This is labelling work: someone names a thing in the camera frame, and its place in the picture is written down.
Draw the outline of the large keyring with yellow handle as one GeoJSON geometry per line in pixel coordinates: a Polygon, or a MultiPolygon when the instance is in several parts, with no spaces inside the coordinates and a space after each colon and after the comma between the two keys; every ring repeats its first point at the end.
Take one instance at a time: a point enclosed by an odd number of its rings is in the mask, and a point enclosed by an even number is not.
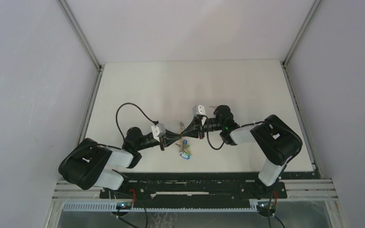
{"type": "Polygon", "coordinates": [[[185,125],[182,122],[179,122],[178,125],[179,125],[179,134],[181,135],[182,138],[181,138],[181,140],[177,141],[175,143],[175,145],[177,145],[179,152],[186,152],[189,150],[189,147],[188,148],[182,147],[182,141],[185,139],[185,137],[183,136],[183,131],[185,130],[185,125]]]}

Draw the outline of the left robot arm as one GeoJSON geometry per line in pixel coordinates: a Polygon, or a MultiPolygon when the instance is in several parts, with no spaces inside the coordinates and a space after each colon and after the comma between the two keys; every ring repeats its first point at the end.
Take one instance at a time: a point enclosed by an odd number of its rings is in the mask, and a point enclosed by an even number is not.
{"type": "Polygon", "coordinates": [[[85,138],[59,165],[59,174],[71,184],[82,190],[92,187],[110,189],[118,198],[128,195],[130,186],[124,182],[124,177],[108,170],[107,166],[134,168],[142,158],[140,150],[160,146],[163,150],[170,144],[181,139],[177,133],[151,127],[146,135],[138,127],[130,128],[124,138],[122,147],[98,143],[91,138],[85,138]]]}

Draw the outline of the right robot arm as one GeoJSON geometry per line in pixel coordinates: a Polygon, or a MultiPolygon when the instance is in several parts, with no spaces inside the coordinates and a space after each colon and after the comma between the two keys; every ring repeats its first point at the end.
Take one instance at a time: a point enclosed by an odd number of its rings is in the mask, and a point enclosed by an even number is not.
{"type": "Polygon", "coordinates": [[[194,107],[193,111],[194,118],[181,132],[181,137],[202,139],[208,137],[210,132],[218,131],[223,145],[258,144],[266,161],[258,174],[259,182],[255,187],[256,193],[263,198],[274,192],[274,184],[303,147],[300,136],[274,114],[263,121],[239,125],[227,105],[217,106],[213,118],[205,115],[202,105],[194,107]]]}

